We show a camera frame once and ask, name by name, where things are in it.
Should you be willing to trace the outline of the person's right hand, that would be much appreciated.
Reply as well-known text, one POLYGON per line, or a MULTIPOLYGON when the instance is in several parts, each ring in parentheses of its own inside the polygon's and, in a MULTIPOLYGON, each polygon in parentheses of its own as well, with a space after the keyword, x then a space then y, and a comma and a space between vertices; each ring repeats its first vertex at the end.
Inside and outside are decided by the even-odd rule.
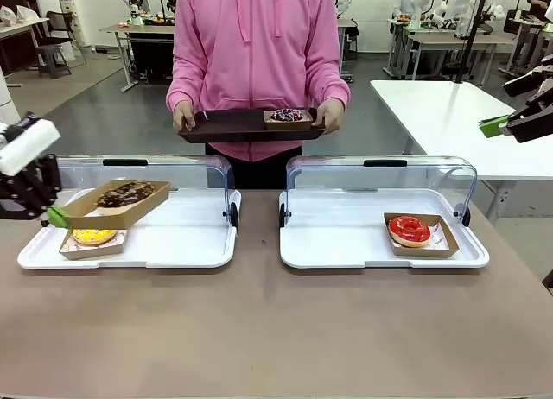
POLYGON ((194 107, 187 100, 180 101, 173 110, 173 127, 177 133, 195 128, 194 107))

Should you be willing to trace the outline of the person's left hand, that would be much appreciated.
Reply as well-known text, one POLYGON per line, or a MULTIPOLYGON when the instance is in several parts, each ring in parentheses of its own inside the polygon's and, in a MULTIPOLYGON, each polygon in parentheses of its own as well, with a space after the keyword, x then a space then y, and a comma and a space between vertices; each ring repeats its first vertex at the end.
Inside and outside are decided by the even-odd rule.
POLYGON ((317 118, 313 122, 314 127, 324 129, 328 135, 340 129, 345 107, 337 98, 324 100, 317 108, 317 118))

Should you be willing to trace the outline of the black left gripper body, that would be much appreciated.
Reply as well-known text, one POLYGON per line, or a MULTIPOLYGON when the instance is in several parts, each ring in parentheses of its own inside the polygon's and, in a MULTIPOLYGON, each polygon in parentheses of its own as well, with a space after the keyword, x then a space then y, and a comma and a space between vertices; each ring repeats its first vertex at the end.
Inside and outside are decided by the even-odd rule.
POLYGON ((31 220, 44 213, 42 167, 29 164, 18 174, 1 173, 1 219, 31 220))

